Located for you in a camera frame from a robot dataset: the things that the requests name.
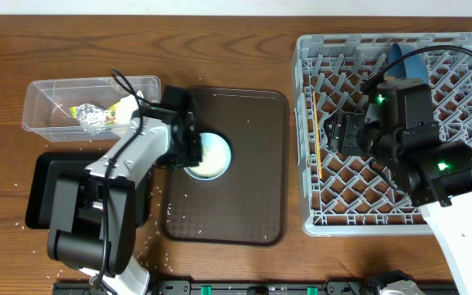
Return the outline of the light blue rice bowl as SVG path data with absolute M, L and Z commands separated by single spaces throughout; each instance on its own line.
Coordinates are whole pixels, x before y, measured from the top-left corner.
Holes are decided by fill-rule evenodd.
M 197 166 L 186 167 L 184 171 L 194 179 L 213 180 L 222 176 L 232 160 L 227 141 L 214 133 L 201 133 L 202 160 Z

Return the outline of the white tissue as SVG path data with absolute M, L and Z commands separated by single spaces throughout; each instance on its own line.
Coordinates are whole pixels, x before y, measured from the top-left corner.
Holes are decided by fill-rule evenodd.
M 116 111 L 117 121 L 115 124 L 108 125 L 112 127 L 112 132 L 115 135 L 122 137 L 129 128 L 133 113 L 138 110 L 138 100 L 134 95 L 130 94 L 129 96 L 122 98 L 117 103 L 119 104 Z

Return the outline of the yellow snack wrapper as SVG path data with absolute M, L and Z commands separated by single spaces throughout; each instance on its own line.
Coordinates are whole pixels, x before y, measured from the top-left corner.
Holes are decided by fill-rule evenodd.
M 106 125 L 108 124 L 115 124 L 115 122 L 117 121 L 116 119 L 116 111 L 118 109 L 118 106 L 119 104 L 114 104 L 112 105 L 111 107 L 109 107 L 108 109 L 103 109 L 105 112 L 106 112 Z

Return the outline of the dark blue plate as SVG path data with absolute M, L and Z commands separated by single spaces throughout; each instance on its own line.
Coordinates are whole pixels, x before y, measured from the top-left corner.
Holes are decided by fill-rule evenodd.
M 392 64 L 403 55 L 413 52 L 416 47 L 404 43 L 394 43 L 388 54 L 388 63 Z M 394 67 L 388 70 L 387 77 L 395 79 L 410 78 L 422 79 L 424 83 L 429 82 L 428 70 L 424 56 L 420 53 L 412 57 L 408 57 L 404 61 L 399 62 Z

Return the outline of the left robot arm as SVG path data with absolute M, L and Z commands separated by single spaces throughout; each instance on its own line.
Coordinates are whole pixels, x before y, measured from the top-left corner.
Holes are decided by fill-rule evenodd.
M 48 256 L 110 294 L 146 294 L 150 274 L 133 255 L 136 190 L 153 165 L 195 166 L 201 139 L 191 111 L 143 107 L 125 135 L 81 170 L 54 178 Z

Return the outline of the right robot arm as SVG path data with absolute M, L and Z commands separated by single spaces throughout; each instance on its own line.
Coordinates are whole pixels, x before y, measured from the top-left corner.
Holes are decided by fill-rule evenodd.
M 337 111 L 323 123 L 326 147 L 370 157 L 393 174 L 433 231 L 460 294 L 472 294 L 472 148 L 443 142 L 422 79 L 377 84 L 363 114 Z

